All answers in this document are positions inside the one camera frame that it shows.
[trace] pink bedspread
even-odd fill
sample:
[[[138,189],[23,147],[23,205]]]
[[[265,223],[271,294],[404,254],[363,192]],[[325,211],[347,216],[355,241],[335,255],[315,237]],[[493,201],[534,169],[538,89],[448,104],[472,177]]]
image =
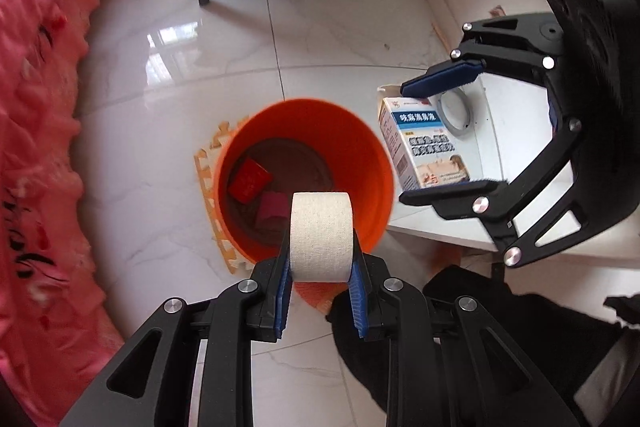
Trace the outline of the pink bedspread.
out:
[[[76,66],[98,4],[0,0],[0,374],[40,427],[57,425],[122,345],[68,157],[80,131]]]

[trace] metal screw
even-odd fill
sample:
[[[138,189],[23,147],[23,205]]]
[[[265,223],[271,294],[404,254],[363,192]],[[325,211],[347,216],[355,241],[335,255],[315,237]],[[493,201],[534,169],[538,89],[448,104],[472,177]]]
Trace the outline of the metal screw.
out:
[[[238,283],[238,289],[242,293],[255,292],[258,289],[258,283],[253,279],[244,279]]]
[[[507,266],[516,266],[522,258],[522,250],[518,247],[511,247],[504,253],[504,263]]]
[[[582,130],[582,122],[577,118],[569,120],[569,131],[580,132]]]
[[[404,284],[402,284],[402,281],[396,279],[395,277],[389,277],[389,279],[385,280],[385,288],[390,292],[400,291],[402,289],[402,286],[404,286]]]
[[[463,297],[458,301],[458,306],[460,306],[465,312],[473,312],[478,308],[478,303],[471,297]]]
[[[164,311],[167,313],[179,312],[182,309],[182,301],[180,299],[169,299],[164,303]]]
[[[555,66],[556,61],[551,57],[545,57],[542,59],[542,67],[545,68],[545,70],[552,70],[553,68],[555,68]]]
[[[482,214],[486,209],[489,208],[489,198],[485,196],[480,196],[474,204],[471,206],[476,214]]]

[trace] white table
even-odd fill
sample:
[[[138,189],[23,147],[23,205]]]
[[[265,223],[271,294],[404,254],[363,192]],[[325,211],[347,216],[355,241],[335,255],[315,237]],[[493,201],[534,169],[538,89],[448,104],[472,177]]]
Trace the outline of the white table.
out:
[[[542,88],[482,74],[465,92],[474,107],[475,129],[463,147],[478,148],[478,160],[467,165],[472,179],[512,181],[551,139],[546,91]],[[572,184],[566,166],[551,184],[515,219],[522,234],[564,194]],[[431,207],[409,207],[396,203],[388,230],[409,233],[481,250],[495,250],[479,219],[446,221]],[[552,241],[579,228],[572,215],[565,215],[544,239]],[[617,266],[640,266],[640,210],[596,237],[565,254]]]

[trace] tape roll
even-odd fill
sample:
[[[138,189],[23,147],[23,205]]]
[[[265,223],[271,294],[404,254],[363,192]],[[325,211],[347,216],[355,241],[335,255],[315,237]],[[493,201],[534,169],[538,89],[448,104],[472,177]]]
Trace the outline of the tape roll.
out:
[[[297,192],[289,233],[291,275],[299,282],[347,282],[353,211],[346,192]]]

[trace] orange bucket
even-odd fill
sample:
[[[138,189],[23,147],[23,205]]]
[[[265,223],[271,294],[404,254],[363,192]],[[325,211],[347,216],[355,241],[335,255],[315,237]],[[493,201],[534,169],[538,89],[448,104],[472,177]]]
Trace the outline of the orange bucket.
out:
[[[278,102],[247,120],[225,144],[213,175],[215,212],[231,244],[253,263],[273,257],[268,247],[248,237],[232,218],[226,188],[229,174],[249,147],[270,138],[288,138],[311,147],[331,171],[334,190],[347,192],[353,208],[353,224],[363,251],[370,251],[385,232],[394,200],[394,178],[385,149],[372,130],[352,112],[324,100],[298,98]],[[316,284],[333,295],[311,298],[322,309],[341,291],[340,285]]]

